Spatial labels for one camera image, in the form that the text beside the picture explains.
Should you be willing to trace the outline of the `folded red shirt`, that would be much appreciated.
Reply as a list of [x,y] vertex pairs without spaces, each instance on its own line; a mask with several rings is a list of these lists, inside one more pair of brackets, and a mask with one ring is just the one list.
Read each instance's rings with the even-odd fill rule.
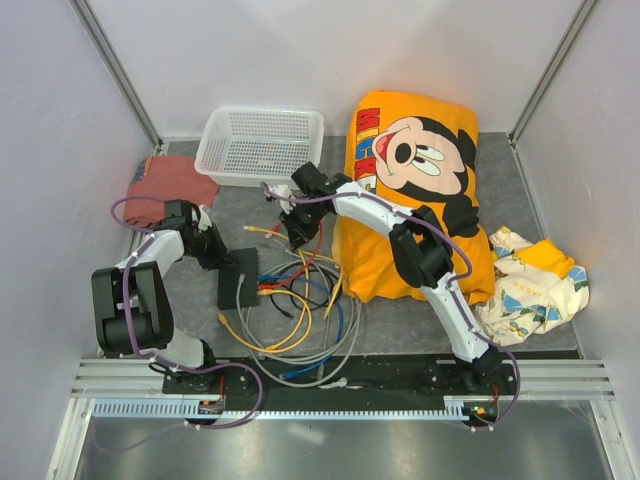
[[[143,160],[134,174],[127,197],[145,196],[163,201],[187,200],[210,207],[219,185],[195,169],[195,159],[185,155],[161,155]],[[164,218],[164,206],[154,200],[127,200],[124,220],[147,227]]]

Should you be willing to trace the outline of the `orange Mickey Mouse shirt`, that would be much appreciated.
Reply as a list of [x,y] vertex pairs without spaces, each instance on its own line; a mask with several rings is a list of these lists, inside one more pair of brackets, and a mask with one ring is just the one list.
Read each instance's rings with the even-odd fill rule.
[[[459,247],[459,285],[471,305],[495,293],[490,243],[479,223],[476,168],[479,127],[467,107],[417,93],[373,90],[358,103],[346,137],[344,173],[392,203],[428,206]],[[386,235],[338,217],[332,255],[344,270],[345,292],[422,299],[397,273]]]

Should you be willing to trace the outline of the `white plastic basket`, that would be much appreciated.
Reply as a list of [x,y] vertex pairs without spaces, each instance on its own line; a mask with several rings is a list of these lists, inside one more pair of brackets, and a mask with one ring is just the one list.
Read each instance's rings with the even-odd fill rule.
[[323,140],[324,117],[316,111],[220,107],[205,125],[194,168],[220,186],[294,189],[291,175],[319,164]]

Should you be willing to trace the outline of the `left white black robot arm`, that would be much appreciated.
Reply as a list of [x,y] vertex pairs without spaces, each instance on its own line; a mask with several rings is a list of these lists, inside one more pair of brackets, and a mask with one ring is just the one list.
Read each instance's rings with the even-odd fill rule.
[[135,356],[173,372],[185,372],[185,382],[198,393],[208,393],[219,382],[219,369],[206,341],[178,329],[166,292],[164,277],[185,257],[208,271],[235,264],[209,208],[183,199],[149,201],[162,205],[164,216],[148,226],[128,223],[116,213],[125,197],[111,207],[121,226],[142,235],[129,256],[91,276],[96,337],[105,357]]

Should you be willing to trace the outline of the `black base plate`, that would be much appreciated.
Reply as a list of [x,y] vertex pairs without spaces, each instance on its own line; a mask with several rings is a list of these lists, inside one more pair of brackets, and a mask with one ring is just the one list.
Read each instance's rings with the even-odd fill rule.
[[[449,395],[501,396],[515,393],[518,382],[513,365],[498,356],[487,365],[469,366],[450,354],[364,355],[347,359],[333,357],[319,368],[286,369],[272,360],[240,361],[254,368],[263,382],[265,398],[284,402],[293,396],[319,396],[323,392],[402,393],[411,397],[441,398]],[[163,377],[166,394],[220,394],[227,400],[248,402],[258,394],[258,385],[246,370],[227,367],[208,374],[173,373],[152,366]]]

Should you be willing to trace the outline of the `cream patterned cloth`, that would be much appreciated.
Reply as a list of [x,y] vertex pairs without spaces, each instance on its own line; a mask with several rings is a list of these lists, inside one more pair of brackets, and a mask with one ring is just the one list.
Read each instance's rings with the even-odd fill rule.
[[489,236],[495,294],[474,307],[484,333],[511,346],[570,322],[589,301],[586,269],[546,238],[532,243],[503,226]]

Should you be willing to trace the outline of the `black network switch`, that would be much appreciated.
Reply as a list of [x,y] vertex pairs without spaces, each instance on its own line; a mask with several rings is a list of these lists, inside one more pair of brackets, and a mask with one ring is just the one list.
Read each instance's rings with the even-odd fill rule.
[[232,310],[256,307],[258,299],[259,257],[256,248],[229,252],[229,263],[218,271],[217,307]]

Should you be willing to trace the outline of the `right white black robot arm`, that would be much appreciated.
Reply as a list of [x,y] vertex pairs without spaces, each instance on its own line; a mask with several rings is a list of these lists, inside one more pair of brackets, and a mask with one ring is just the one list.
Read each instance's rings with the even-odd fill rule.
[[453,254],[464,252],[439,226],[426,206],[411,210],[366,191],[343,174],[331,178],[308,162],[292,175],[301,194],[285,185],[267,187],[265,194],[280,202],[280,219],[289,244],[298,249],[319,232],[321,220],[332,213],[355,220],[386,237],[393,264],[401,279],[427,298],[448,335],[456,357],[458,381],[467,392],[483,392],[494,381],[501,357],[497,347],[481,333],[459,286],[472,273],[456,274]]

